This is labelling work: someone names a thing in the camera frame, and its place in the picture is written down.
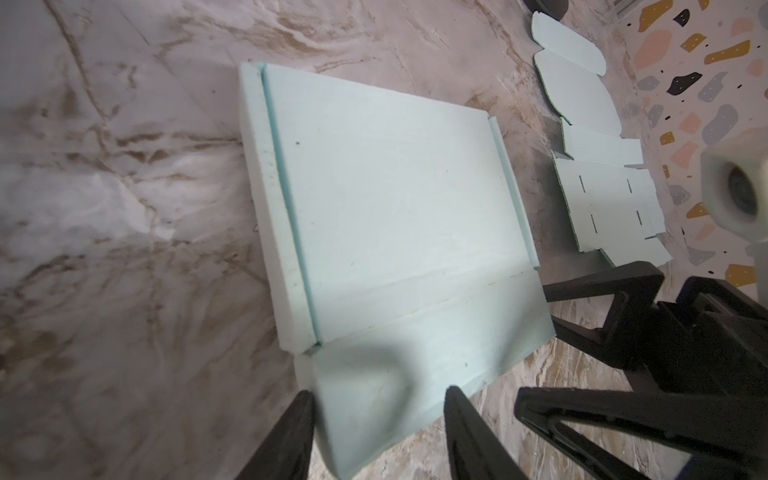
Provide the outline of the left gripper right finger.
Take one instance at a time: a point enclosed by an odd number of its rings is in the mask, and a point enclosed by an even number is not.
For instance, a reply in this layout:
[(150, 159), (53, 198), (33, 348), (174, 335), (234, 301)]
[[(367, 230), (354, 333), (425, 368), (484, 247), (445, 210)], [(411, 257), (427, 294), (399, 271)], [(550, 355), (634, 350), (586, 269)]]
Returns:
[(527, 478), (457, 386), (446, 390), (444, 419), (453, 480)]

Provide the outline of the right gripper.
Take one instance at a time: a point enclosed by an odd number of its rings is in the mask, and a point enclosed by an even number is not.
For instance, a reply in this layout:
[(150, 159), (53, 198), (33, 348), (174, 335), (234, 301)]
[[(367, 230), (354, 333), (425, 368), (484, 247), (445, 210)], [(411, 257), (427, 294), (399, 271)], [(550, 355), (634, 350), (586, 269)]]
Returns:
[(549, 303), (611, 295), (601, 327), (554, 316), (556, 337), (610, 367), (629, 367), (633, 390), (668, 393), (522, 388), (515, 417), (596, 479), (643, 475), (575, 423), (689, 453), (682, 479), (766, 478), (767, 308), (704, 277), (654, 305), (663, 281), (653, 264), (635, 261), (548, 284), (544, 294)]

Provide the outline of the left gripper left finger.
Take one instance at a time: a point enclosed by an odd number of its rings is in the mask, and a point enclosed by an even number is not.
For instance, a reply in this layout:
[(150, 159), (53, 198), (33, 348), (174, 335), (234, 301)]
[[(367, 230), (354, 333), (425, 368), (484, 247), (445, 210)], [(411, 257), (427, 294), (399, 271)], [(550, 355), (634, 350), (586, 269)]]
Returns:
[(307, 480), (315, 431), (315, 400), (300, 391), (236, 480)]

